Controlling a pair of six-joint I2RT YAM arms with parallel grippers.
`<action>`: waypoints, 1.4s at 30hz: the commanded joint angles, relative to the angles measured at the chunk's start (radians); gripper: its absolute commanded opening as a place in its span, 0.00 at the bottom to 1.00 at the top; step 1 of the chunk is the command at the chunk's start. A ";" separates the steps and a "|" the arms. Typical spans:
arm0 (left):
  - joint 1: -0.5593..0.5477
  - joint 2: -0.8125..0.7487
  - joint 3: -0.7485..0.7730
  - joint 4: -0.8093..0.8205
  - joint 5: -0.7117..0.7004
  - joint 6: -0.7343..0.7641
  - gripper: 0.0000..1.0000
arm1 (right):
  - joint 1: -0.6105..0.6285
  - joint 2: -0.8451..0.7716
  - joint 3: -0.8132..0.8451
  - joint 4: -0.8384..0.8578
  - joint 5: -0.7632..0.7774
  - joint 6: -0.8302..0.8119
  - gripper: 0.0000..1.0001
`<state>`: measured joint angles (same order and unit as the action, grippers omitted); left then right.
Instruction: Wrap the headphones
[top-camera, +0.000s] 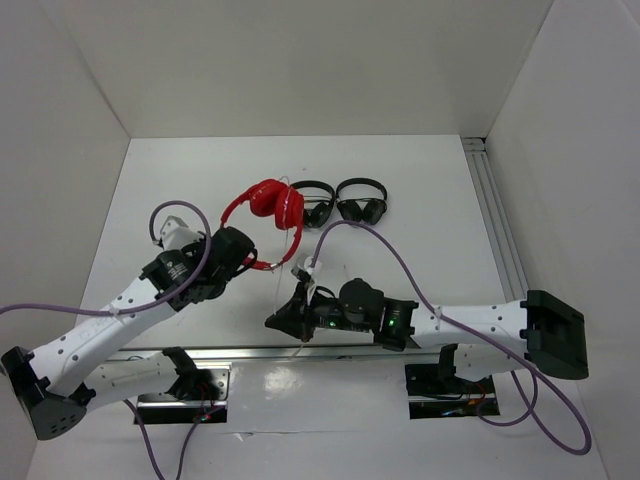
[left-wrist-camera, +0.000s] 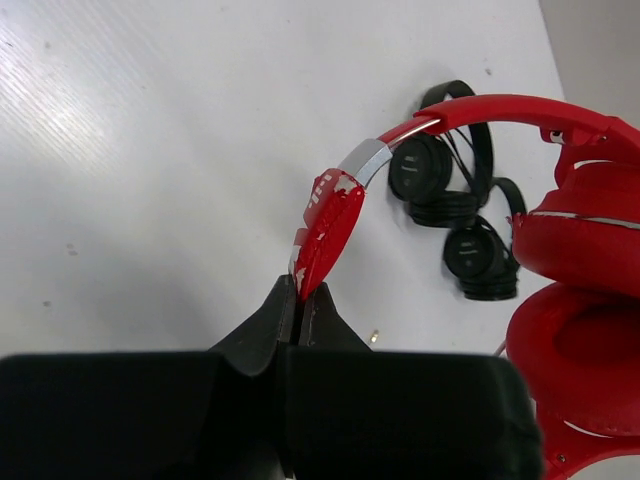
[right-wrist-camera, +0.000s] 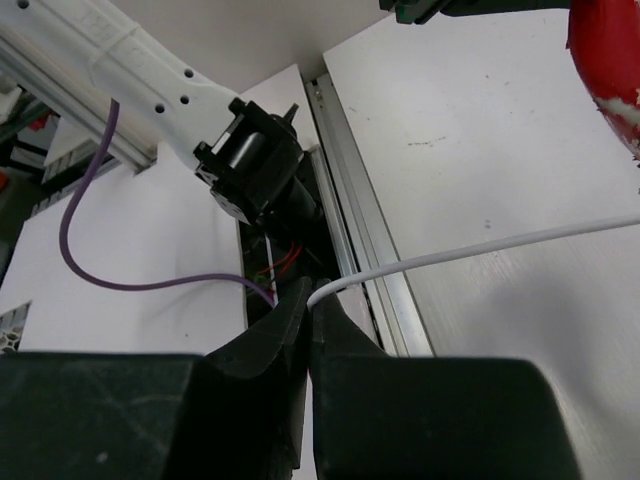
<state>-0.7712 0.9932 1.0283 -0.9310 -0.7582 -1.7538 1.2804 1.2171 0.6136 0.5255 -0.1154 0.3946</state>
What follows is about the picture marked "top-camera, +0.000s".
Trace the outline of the red over-ear headphones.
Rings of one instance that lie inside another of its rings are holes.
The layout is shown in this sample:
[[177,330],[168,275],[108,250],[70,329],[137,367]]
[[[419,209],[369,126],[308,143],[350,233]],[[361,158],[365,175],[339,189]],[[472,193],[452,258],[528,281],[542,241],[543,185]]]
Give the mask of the red over-ear headphones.
[[266,179],[249,187],[226,207],[220,217],[220,226],[224,227],[233,211],[245,202],[249,203],[254,216],[272,216],[278,230],[295,230],[291,246],[278,262],[248,259],[243,262],[254,270],[272,271],[288,262],[299,248],[304,230],[304,198],[293,186],[280,180]]

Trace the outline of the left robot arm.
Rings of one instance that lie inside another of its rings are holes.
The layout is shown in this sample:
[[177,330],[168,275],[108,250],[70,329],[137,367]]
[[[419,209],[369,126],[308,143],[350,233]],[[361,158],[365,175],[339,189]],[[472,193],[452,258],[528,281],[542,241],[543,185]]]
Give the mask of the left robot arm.
[[120,313],[89,318],[32,351],[14,347],[1,358],[5,375],[41,441],[59,437],[105,405],[145,394],[193,399],[212,393],[211,374],[181,347],[143,359],[108,363],[114,353],[190,304],[222,295],[248,270],[257,250],[233,227],[161,252],[115,300]]

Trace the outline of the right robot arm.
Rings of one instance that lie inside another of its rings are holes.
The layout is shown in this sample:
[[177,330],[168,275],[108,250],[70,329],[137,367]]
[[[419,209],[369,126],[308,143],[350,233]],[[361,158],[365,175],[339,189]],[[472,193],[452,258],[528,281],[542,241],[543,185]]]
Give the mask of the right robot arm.
[[389,298],[360,278],[337,294],[301,280],[265,325],[302,342],[328,329],[370,333],[374,344],[395,352],[437,351],[436,379],[448,392],[529,365],[562,380],[589,375],[583,314],[544,290],[504,304],[428,309]]

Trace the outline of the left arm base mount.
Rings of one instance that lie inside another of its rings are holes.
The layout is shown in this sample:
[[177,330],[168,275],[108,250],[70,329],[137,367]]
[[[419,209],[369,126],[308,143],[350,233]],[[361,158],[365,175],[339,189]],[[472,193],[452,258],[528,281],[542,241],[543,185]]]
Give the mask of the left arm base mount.
[[136,400],[145,424],[174,425],[227,422],[231,367],[218,362],[196,363],[181,347],[160,352],[178,375],[169,390],[147,393]]

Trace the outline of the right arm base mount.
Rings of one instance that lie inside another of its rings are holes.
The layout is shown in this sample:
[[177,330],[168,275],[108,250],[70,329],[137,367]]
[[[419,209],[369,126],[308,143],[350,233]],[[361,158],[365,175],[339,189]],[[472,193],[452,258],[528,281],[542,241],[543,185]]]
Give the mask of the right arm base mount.
[[411,420],[476,417],[478,407],[485,416],[500,415],[491,376],[480,380],[458,378],[453,369],[439,366],[438,354],[409,354],[404,360]]

